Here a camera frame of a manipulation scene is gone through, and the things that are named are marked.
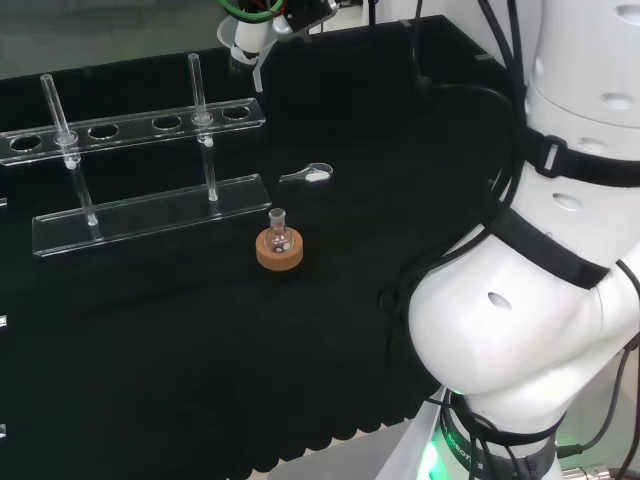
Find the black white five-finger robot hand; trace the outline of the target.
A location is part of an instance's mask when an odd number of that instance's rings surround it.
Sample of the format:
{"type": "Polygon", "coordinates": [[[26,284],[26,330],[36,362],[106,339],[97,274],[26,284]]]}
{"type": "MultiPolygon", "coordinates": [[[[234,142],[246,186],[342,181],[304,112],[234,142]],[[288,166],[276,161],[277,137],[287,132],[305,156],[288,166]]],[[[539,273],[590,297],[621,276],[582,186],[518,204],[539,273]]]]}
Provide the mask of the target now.
{"type": "Polygon", "coordinates": [[[309,31],[333,18],[339,2],[332,0],[220,1],[237,21],[230,48],[233,61],[255,67],[260,55],[277,41],[307,36],[309,31]]]}

